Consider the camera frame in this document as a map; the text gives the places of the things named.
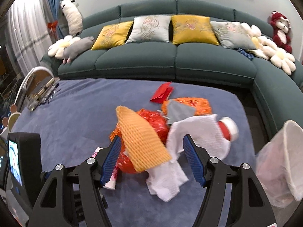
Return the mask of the red white paper cup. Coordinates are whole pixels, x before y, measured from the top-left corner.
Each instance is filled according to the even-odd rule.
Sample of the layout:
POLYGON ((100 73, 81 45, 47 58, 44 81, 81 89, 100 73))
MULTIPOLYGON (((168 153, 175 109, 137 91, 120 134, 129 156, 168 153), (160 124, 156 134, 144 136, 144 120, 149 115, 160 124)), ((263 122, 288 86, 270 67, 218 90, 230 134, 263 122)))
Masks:
POLYGON ((230 142, 234 142, 239 137, 239 130, 236 123, 229 117, 222 117, 218 121, 218 125, 222 131, 222 134, 225 139, 230 142))

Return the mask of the grey embroidered cushion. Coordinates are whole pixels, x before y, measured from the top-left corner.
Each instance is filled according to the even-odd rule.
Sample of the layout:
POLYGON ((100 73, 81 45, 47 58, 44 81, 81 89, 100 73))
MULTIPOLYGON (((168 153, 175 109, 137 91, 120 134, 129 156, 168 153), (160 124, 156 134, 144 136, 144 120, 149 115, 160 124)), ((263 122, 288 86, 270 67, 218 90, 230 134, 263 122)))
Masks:
POLYGON ((125 43, 168 43, 171 17, 161 14, 135 17, 132 32, 125 43))
POLYGON ((222 47, 256 50, 256 46, 240 22, 210 21, 210 24, 222 47))

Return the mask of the left yellow cushion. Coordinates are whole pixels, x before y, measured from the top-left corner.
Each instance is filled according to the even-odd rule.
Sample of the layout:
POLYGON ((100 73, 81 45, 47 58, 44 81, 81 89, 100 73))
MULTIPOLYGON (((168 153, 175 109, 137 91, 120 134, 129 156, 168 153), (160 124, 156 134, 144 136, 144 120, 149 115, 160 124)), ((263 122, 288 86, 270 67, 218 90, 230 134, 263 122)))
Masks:
POLYGON ((125 44, 134 21, 105 26, 98 35, 91 50, 111 49, 125 44))

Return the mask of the white sheer curtain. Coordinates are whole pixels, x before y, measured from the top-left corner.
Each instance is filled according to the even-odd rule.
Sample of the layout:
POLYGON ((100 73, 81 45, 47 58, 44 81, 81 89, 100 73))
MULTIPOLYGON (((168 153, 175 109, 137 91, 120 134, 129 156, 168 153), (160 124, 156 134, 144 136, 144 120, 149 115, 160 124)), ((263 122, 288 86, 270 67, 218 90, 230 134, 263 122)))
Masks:
POLYGON ((15 0, 8 10, 8 36, 22 73, 40 65, 52 44, 47 29, 45 0, 15 0))

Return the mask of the right yellow cushion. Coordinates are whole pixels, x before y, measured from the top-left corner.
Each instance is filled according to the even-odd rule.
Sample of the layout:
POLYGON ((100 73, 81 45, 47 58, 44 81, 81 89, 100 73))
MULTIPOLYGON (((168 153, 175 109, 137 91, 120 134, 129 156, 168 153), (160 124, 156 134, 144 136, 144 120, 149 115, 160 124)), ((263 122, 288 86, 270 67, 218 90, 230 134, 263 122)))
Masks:
POLYGON ((173 25, 174 45, 184 43, 206 43, 220 45, 213 28, 210 18, 199 15, 174 15, 171 18, 173 25))

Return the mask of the orange foam net sleeve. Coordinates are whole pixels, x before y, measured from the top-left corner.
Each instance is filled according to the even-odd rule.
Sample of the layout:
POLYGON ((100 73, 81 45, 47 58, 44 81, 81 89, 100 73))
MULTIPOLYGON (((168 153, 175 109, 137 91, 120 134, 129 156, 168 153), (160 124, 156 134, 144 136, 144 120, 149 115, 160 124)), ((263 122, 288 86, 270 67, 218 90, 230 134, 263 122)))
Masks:
POLYGON ((160 137, 147 120, 124 106, 116 107, 116 115, 123 143, 137 173, 172 159, 160 137))

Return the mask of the white flower pillow left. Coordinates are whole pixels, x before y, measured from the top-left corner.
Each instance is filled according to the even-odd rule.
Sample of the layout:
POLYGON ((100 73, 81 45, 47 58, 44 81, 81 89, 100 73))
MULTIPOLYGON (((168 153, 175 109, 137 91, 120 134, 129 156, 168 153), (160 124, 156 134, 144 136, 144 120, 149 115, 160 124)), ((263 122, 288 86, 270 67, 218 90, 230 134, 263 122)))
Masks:
POLYGON ((66 47, 72 45, 73 43, 79 41, 81 38, 76 36, 72 37, 71 35, 65 36, 63 39, 57 40, 48 48, 47 55, 52 58, 63 60, 63 51, 66 47))

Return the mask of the right grey embroidered cushion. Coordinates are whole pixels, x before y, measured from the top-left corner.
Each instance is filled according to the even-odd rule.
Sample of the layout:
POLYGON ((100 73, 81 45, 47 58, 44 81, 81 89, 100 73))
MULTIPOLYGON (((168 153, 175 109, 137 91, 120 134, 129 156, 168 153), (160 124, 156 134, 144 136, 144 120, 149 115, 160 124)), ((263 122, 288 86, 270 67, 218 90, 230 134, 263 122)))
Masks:
POLYGON ((222 47, 256 50, 256 46, 240 22, 210 21, 210 24, 222 47))

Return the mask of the blue knitted item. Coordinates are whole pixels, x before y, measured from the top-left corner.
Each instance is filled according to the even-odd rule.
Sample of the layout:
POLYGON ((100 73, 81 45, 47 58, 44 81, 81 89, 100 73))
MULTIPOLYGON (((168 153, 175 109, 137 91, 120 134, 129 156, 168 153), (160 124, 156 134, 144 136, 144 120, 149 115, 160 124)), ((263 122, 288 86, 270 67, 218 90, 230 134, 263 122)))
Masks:
POLYGON ((249 60, 253 60, 254 58, 254 54, 251 54, 249 52, 246 52, 244 49, 242 48, 238 48, 237 52, 239 52, 240 54, 244 55, 246 58, 248 58, 249 60))

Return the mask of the red monkey plush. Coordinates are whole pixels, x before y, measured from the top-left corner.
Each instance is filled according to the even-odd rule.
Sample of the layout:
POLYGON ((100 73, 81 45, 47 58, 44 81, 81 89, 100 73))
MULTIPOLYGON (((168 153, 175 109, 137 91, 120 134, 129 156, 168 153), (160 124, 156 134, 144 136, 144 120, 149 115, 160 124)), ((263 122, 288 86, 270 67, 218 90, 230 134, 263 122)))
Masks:
POLYGON ((290 46, 291 39, 290 36, 288 36, 291 30, 289 19, 277 11, 272 11, 270 25, 273 27, 273 42, 278 47, 292 54, 292 47, 290 46))

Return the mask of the yellow cushion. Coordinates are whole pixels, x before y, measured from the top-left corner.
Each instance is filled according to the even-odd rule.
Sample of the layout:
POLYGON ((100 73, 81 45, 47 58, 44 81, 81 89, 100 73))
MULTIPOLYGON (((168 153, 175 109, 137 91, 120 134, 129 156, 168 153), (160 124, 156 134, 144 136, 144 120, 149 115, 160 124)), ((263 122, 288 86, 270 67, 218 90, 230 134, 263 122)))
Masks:
POLYGON ((210 18, 199 15, 174 15, 171 18, 173 25, 174 45, 184 43, 206 43, 220 45, 213 28, 210 18))
POLYGON ((91 50, 111 49, 125 44, 134 21, 105 26, 98 35, 91 50))

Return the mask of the white flower pillow right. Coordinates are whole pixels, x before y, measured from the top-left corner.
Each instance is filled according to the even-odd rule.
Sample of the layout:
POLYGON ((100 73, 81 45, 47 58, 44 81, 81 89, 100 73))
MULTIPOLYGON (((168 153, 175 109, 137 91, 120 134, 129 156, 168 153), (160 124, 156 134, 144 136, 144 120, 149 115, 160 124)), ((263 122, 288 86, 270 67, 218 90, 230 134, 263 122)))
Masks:
POLYGON ((288 76, 296 70, 295 58, 292 54, 278 47, 271 39, 266 36, 258 37, 259 48, 267 60, 277 68, 281 68, 288 76))

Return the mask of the white paper towel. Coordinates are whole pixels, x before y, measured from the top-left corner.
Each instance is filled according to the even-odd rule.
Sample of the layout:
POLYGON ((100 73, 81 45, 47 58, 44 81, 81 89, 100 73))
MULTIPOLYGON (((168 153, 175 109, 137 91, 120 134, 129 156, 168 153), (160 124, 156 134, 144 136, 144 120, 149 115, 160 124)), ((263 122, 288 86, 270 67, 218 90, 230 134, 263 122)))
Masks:
POLYGON ((183 149, 183 138, 189 134, 194 143, 205 148, 211 157, 223 160, 227 157, 231 142, 224 138, 217 122, 217 115, 192 116, 174 122, 169 130, 166 148, 171 155, 171 162, 178 160, 183 149))
POLYGON ((188 182, 188 177, 178 161, 168 161, 148 169, 146 184, 151 195, 169 202, 180 192, 180 187, 188 182))

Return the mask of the blue curtain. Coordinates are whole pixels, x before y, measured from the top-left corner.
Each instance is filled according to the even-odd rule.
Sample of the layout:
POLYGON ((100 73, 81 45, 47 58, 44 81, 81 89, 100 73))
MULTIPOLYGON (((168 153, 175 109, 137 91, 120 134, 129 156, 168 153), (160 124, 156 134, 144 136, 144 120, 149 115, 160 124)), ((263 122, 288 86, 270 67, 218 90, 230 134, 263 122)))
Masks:
POLYGON ((49 18, 47 18, 47 23, 58 21, 56 28, 57 40, 63 38, 63 33, 59 26, 59 11, 60 11, 60 0, 46 0, 48 5, 49 18))

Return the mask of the grey paper piece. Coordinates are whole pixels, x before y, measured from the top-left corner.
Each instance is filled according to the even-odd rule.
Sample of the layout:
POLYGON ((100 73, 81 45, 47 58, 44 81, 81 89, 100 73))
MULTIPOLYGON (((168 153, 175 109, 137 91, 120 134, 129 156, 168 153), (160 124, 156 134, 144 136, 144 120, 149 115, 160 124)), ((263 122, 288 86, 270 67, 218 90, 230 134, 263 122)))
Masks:
POLYGON ((170 100, 167 105, 167 124, 172 125, 174 122, 182 121, 195 115, 194 107, 170 100))

